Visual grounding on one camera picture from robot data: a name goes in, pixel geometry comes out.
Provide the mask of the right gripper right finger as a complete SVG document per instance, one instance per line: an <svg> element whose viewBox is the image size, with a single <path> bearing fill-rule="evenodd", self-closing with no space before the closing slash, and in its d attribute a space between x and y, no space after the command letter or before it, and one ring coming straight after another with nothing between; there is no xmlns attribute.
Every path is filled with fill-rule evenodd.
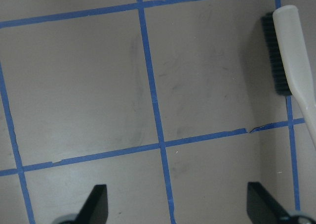
<svg viewBox="0 0 316 224"><path fill-rule="evenodd" d="M246 212L253 224L314 224L300 211L286 211L260 182L247 184Z"/></svg>

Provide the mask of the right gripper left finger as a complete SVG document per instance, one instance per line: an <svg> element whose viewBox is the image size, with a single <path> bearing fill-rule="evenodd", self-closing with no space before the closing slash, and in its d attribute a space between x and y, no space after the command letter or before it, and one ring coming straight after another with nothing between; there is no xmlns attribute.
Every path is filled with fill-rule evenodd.
<svg viewBox="0 0 316 224"><path fill-rule="evenodd" d="M108 192L106 184L93 187L78 214L56 218L54 224L106 224L109 216Z"/></svg>

